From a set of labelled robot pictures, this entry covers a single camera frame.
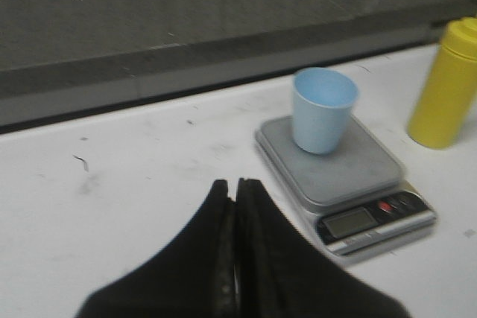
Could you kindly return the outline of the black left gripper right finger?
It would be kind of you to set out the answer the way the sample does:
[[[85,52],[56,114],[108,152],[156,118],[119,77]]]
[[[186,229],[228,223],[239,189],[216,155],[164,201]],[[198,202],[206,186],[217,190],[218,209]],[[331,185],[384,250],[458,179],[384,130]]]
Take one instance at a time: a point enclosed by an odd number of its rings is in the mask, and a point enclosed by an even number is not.
[[[235,234],[241,317],[410,315],[316,250],[257,179],[238,182]]]

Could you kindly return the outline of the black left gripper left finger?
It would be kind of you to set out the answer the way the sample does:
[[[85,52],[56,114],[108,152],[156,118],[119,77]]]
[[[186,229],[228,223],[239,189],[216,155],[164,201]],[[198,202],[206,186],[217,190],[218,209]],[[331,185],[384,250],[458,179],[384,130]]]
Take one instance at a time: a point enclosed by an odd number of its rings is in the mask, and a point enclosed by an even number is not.
[[[78,317],[235,317],[234,226],[235,204],[218,179],[168,245],[89,295]]]

